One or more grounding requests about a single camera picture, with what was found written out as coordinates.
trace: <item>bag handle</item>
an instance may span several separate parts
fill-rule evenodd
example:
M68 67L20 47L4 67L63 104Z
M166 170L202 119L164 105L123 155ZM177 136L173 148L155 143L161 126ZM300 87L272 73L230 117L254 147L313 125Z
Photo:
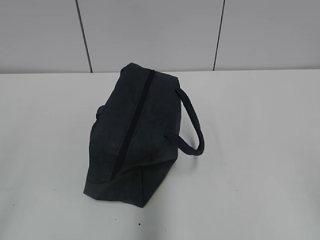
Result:
M186 141L184 141L179 135L175 134L171 130L167 130L165 133L165 136L170 139L173 143L175 143L178 148L184 152L187 155L194 155L199 156L204 152L205 149L205 140L204 135L201 132L200 123L197 117L197 114L194 110L194 107L191 104L190 99L188 98L187 94L179 87L176 90L176 93L179 95L183 106L186 110L186 112L189 115L189 118L192 122L192 125L196 131L196 134L199 138L199 146L197 149L194 149L193 147L189 146Z

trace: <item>fabric bag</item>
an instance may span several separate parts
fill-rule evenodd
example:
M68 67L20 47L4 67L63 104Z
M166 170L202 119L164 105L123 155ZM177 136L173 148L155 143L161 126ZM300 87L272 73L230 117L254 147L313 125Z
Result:
M181 101L199 138L197 149L179 136ZM84 194L143 208L177 160L178 148L194 156L205 148L178 78L130 63L96 113Z

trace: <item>table surface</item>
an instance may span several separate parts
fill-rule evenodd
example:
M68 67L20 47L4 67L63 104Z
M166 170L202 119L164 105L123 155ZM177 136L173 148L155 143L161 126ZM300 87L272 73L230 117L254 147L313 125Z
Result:
M320 70L172 72L205 137L145 208L83 194L118 73L0 75L1 240L319 240ZM182 109L181 133L197 137Z

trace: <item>bag zipper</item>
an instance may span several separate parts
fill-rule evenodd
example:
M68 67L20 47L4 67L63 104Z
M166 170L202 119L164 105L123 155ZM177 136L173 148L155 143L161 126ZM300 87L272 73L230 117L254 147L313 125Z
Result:
M122 165L124 164L124 161L125 161L128 149L129 149L129 145L131 143L131 140L134 136L136 127L138 125L138 121L141 116L142 110L144 108L144 105L145 105L145 102L147 99L147 95L148 95L148 92L149 92L149 89L151 86L151 82L154 78L154 75L155 75L155 70L150 70L150 73L145 81L141 96L140 96L139 101L136 105L135 112L133 114L130 126L124 136L123 142L122 142L120 150L118 152L118 156L115 160L115 164L114 164L113 171L111 174L111 179L115 178L117 173L120 171Z

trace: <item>dark gray bag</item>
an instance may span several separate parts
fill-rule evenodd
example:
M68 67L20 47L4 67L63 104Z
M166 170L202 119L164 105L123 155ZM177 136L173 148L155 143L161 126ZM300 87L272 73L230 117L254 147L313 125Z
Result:
M179 137L181 101L199 138L197 149ZM178 148L201 155L204 137L178 78L130 63L96 114L84 194L143 207L178 158Z

